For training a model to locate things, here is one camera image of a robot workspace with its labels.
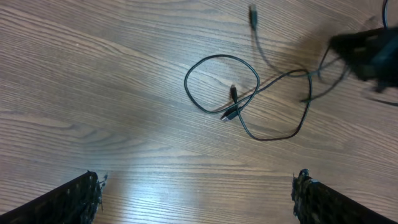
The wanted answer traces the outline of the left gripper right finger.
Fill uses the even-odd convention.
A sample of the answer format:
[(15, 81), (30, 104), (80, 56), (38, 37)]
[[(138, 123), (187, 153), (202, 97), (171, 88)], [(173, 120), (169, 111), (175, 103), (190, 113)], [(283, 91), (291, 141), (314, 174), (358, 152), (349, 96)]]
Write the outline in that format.
[(308, 169), (293, 177), (291, 196), (301, 224), (397, 224), (310, 177)]

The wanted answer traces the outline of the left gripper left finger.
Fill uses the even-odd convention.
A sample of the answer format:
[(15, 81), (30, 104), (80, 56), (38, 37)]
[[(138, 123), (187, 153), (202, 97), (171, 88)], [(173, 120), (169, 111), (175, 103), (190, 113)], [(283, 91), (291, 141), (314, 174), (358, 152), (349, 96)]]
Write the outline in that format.
[(108, 176), (81, 176), (1, 215), (1, 224), (92, 224)]

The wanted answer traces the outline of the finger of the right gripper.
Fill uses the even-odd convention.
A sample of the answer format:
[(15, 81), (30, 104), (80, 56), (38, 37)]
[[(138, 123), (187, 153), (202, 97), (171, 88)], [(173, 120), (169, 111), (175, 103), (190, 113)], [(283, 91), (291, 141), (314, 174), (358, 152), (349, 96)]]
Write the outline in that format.
[(397, 28), (335, 35), (329, 45), (358, 79), (377, 81), (377, 92), (397, 87)]

